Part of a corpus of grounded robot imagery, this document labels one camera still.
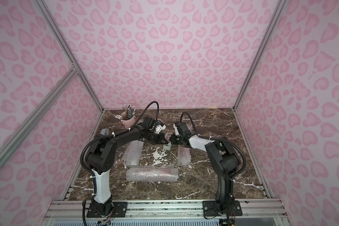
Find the white tape dispenser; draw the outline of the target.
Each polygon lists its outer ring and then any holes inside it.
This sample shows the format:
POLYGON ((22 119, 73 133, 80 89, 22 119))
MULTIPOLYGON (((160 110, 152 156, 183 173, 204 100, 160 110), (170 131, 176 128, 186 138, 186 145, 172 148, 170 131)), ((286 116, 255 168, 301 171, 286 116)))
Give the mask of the white tape dispenser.
POLYGON ((167 144, 163 145, 163 149, 165 151, 170 151, 171 150, 171 141, 170 141, 171 136, 172 136, 172 133, 167 132, 165 134, 165 138, 166 138, 166 141, 167 141, 167 144))

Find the bubble wrap sheet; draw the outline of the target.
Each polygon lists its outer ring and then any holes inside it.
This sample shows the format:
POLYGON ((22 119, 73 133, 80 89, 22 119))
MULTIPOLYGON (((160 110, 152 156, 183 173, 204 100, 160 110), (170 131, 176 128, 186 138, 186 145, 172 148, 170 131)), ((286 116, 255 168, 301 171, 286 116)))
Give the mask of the bubble wrap sheet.
POLYGON ((132 167, 126 172, 128 181, 175 182, 179 178, 179 168, 132 167))
POLYGON ((132 141, 128 145, 122 159, 124 160, 125 166, 137 166, 141 159, 144 142, 132 141))
POLYGON ((190 149, 183 146, 178 146, 178 165, 187 166, 191 162, 190 149))

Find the red bottle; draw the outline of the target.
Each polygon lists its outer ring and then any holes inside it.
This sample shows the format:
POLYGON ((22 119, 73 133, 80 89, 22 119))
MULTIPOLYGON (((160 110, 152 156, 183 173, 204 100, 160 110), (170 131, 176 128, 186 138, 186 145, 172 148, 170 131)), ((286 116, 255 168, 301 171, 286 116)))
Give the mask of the red bottle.
POLYGON ((173 175, 171 169, 139 168, 136 173, 142 177, 170 177, 173 175))

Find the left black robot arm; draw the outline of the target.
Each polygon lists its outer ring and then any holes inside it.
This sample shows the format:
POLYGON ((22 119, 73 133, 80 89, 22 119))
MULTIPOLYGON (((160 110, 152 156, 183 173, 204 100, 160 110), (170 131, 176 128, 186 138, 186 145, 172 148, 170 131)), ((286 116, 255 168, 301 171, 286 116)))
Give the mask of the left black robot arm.
POLYGON ((82 202, 82 218, 109 217, 115 211, 110 191, 110 169, 115 163, 117 148, 132 141, 167 144, 165 124, 158 119, 159 103, 148 104, 140 117, 129 128, 107 135, 97 135, 82 150, 81 167, 90 173, 93 194, 82 202))

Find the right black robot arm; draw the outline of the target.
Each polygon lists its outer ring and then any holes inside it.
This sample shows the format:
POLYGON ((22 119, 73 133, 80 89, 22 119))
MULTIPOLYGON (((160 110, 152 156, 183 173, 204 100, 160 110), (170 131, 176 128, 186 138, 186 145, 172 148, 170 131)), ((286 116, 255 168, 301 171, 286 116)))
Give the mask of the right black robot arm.
POLYGON ((199 135, 191 115, 187 112, 181 114, 174 128, 175 135, 171 136, 171 143, 206 152, 218 177, 215 200, 202 203, 203 217, 212 219, 225 215, 226 224, 235 225, 236 214, 241 216, 242 213, 241 206, 234 197, 234 179, 246 168, 247 162, 243 151, 226 137, 199 135))

